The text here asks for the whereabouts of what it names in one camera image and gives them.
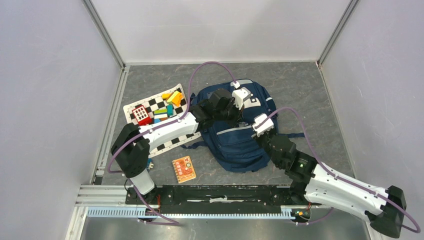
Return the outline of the navy blue student backpack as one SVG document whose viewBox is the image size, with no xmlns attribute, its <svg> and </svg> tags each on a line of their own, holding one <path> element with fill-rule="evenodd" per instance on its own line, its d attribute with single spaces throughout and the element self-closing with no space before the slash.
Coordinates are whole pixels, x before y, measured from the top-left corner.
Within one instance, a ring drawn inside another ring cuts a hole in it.
<svg viewBox="0 0 424 240">
<path fill-rule="evenodd" d="M 276 104 L 266 88 L 250 79 L 238 79 L 241 87 L 251 94 L 251 102 L 245 104 L 242 119 L 234 126 L 217 121 L 211 127 L 200 131 L 202 141 L 189 146 L 189 149 L 208 147 L 217 162 L 233 173 L 256 172 L 268 165 L 270 157 L 252 138 L 252 124 L 256 116 L 275 111 Z"/>
</svg>

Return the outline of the orange spiral notebook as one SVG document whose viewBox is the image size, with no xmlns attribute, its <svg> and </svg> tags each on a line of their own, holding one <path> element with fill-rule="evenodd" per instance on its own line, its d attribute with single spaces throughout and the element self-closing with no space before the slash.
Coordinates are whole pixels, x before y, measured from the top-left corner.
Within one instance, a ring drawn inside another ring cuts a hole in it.
<svg viewBox="0 0 424 240">
<path fill-rule="evenodd" d="M 173 160 L 172 166 L 179 184 L 193 180 L 197 177 L 190 156 L 184 156 Z"/>
</svg>

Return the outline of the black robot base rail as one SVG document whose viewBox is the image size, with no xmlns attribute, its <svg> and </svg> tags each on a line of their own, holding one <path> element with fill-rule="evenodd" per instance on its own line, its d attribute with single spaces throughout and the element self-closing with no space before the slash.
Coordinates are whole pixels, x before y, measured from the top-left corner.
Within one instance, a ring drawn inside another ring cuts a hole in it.
<svg viewBox="0 0 424 240">
<path fill-rule="evenodd" d="M 158 185 L 143 196 L 161 214 L 277 214 L 309 206 L 287 185 Z"/>
</svg>

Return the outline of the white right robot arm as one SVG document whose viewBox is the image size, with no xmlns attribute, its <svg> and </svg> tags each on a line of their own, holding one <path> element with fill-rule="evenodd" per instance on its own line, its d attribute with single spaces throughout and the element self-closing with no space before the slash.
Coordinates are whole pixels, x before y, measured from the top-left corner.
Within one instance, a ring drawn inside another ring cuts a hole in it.
<svg viewBox="0 0 424 240">
<path fill-rule="evenodd" d="M 252 137 L 292 180 L 288 196 L 293 203 L 326 205 L 359 217 L 382 235 L 400 237 L 407 207 L 401 188 L 374 186 L 338 172 L 274 130 Z"/>
</svg>

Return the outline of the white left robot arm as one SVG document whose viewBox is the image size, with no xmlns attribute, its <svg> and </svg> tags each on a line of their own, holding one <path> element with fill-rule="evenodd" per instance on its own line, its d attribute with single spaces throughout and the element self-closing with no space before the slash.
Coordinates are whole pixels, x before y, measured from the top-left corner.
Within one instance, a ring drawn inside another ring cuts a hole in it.
<svg viewBox="0 0 424 240">
<path fill-rule="evenodd" d="M 250 96 L 251 92 L 244 87 L 233 92 L 219 88 L 208 99 L 190 106 L 187 112 L 179 116 L 141 127 L 127 124 L 110 152 L 120 172 L 137 190 L 139 199 L 151 204 L 157 198 L 155 183 L 147 170 L 152 150 L 178 137 L 208 129 L 218 121 L 236 123 L 242 116 L 244 102 Z"/>
</svg>

